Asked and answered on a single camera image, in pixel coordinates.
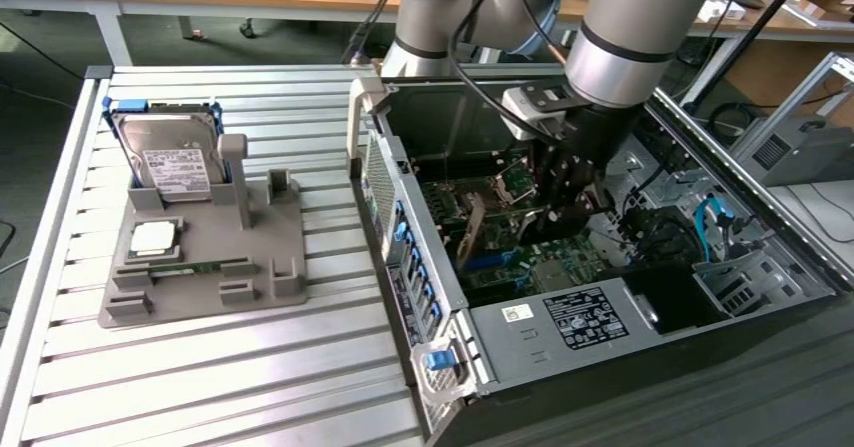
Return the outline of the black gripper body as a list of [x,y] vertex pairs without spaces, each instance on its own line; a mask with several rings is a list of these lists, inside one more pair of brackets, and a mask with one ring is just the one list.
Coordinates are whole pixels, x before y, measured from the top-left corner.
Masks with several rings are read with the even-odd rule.
[[589,104],[565,112],[557,148],[604,169],[624,143],[641,113],[637,104],[615,109]]

